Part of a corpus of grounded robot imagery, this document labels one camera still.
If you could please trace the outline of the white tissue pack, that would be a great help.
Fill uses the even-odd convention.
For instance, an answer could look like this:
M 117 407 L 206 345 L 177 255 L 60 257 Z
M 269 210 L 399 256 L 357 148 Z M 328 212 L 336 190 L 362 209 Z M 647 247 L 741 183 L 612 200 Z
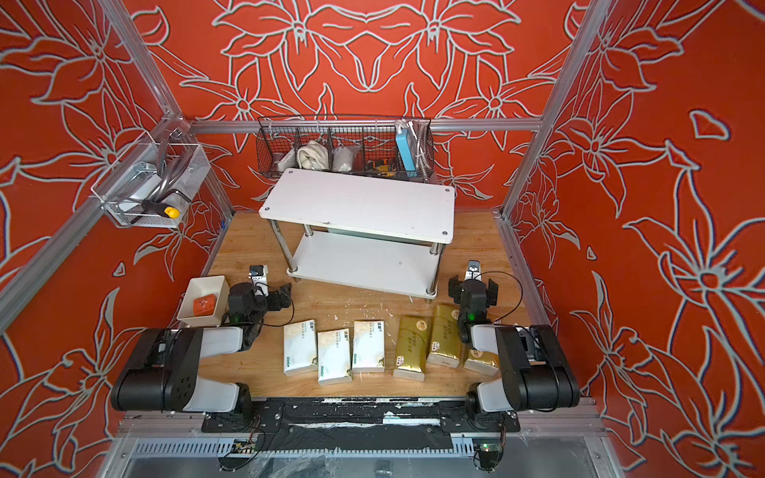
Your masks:
M 352 371 L 381 374 L 386 369 L 386 332 L 384 321 L 354 322 Z
M 317 331 L 314 320 L 286 325 L 283 329 L 283 372 L 286 376 L 318 370 Z
M 349 329 L 320 332 L 318 344 L 318 384 L 346 384 L 353 380 L 351 334 Z

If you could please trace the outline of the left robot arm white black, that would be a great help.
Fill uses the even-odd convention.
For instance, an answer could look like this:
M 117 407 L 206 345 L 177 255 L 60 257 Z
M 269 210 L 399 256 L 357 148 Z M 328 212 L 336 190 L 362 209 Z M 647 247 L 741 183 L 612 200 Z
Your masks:
M 143 331 L 113 386 L 112 408 L 249 416 L 252 405 L 248 386 L 202 378 L 200 362 L 249 351 L 269 325 L 267 313 L 293 308 L 291 284 L 270 289 L 245 282 L 230 290 L 218 327 Z

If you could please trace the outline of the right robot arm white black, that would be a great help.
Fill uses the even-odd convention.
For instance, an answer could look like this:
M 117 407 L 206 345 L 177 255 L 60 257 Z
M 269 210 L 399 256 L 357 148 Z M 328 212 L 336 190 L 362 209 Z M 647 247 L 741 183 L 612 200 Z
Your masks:
M 470 386 L 468 412 L 552 412 L 578 406 L 581 390 L 552 327 L 524 328 L 490 319 L 498 292 L 498 285 L 484 283 L 480 273 L 448 282 L 448 296 L 459 307 L 460 340 L 476 352 L 495 354 L 499 362 L 498 378 Z

